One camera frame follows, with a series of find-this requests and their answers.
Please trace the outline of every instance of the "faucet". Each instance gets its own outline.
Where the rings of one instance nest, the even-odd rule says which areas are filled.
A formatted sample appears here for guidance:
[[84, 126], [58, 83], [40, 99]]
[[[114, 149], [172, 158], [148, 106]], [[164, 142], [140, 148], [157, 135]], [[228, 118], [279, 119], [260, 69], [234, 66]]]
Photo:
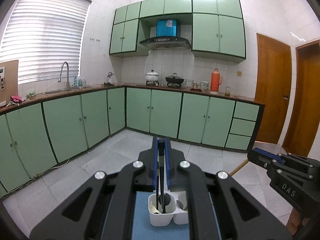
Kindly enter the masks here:
[[63, 66], [64, 66], [65, 63], [67, 64], [67, 89], [70, 89], [70, 84], [69, 84], [69, 64], [66, 61], [64, 63], [62, 63], [60, 77], [58, 79], [58, 82], [61, 82], [62, 70], [63, 70]]

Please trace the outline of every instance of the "blue table surface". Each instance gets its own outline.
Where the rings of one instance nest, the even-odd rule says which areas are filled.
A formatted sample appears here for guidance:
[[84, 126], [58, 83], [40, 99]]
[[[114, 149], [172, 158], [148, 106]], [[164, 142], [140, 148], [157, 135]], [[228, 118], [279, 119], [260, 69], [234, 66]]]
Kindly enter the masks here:
[[189, 239], [189, 224], [176, 225], [173, 218], [165, 227], [154, 227], [150, 223], [148, 197], [151, 192], [137, 191], [134, 208], [132, 240], [187, 240]]

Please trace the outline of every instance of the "white utensil holder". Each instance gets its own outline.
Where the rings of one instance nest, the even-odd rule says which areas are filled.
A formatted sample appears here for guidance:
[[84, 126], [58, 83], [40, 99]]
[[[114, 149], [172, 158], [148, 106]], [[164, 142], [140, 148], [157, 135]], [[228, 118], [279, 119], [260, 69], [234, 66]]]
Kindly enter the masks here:
[[[173, 218], [174, 223], [177, 225], [187, 224], [189, 223], [188, 220], [188, 212], [183, 211], [177, 204], [177, 199], [180, 200], [183, 203], [183, 206], [185, 207], [187, 205], [186, 200], [186, 192], [170, 192], [165, 191], [165, 193], [168, 193], [171, 197], [171, 201], [169, 205], [166, 206], [166, 214], [154, 214], [150, 211], [150, 203], [152, 201], [152, 204], [156, 207], [156, 194], [152, 194], [148, 198], [148, 210], [149, 210], [149, 216], [150, 216], [150, 223], [151, 225], [155, 227], [163, 227], [170, 224], [171, 219]], [[161, 205], [159, 203], [159, 209], [160, 212], [162, 212]]]

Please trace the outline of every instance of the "white blind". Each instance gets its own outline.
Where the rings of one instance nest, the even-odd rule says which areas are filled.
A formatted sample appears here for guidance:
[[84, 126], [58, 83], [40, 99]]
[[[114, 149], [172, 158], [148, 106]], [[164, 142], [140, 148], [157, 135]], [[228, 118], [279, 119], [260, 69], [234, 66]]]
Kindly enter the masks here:
[[0, 62], [19, 60], [18, 84], [58, 78], [64, 61], [69, 76], [78, 75], [89, 5], [87, 0], [18, 0], [0, 47]]

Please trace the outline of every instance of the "brown countertop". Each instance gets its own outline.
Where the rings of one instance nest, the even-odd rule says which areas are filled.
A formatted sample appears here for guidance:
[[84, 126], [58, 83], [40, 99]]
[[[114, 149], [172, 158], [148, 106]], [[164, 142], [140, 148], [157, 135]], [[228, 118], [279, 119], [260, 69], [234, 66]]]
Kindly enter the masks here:
[[176, 92], [183, 92], [183, 93], [191, 93], [191, 94], [197, 94], [197, 95], [203, 95], [203, 96], [210, 96], [210, 97], [219, 97], [219, 98], [226, 98], [226, 99], [234, 99], [237, 101], [242, 101], [246, 103], [254, 103], [254, 104], [259, 104], [258, 101], [255, 101], [254, 98], [247, 98], [247, 97], [242, 97], [242, 96], [235, 96], [235, 95], [230, 95], [230, 97], [226, 97], [224, 93], [218, 93], [218, 95], [212, 95], [210, 94], [209, 91], [207, 92], [202, 92], [202, 91], [193, 91], [190, 89], [186, 88], [169, 88], [169, 87], [156, 87], [156, 86], [147, 86], [146, 84], [135, 84], [135, 83], [117, 83], [114, 86], [111, 87], [106, 87], [106, 86], [94, 86], [94, 87], [85, 87], [85, 88], [80, 88], [80, 89], [75, 89], [72, 91], [65, 91], [61, 93], [56, 93], [53, 95], [44, 95], [44, 94], [36, 94], [35, 97], [32, 97], [31, 99], [27, 99], [26, 101], [22, 102], [20, 106], [3, 106], [0, 107], [0, 115], [1, 114], [6, 114], [8, 112], [11, 112], [13, 110], [25, 107], [25, 106], [30, 106], [33, 104], [49, 101], [52, 99], [57, 99], [57, 98], [64, 98], [68, 96], [74, 96], [74, 95], [80, 95], [84, 93], [89, 93], [93, 91], [99, 91], [99, 90], [107, 90], [107, 89], [112, 89], [112, 88], [118, 88], [118, 87], [135, 87], [135, 88], [148, 88], [148, 89], [159, 89], [159, 90], [167, 90], [167, 91], [176, 91]]

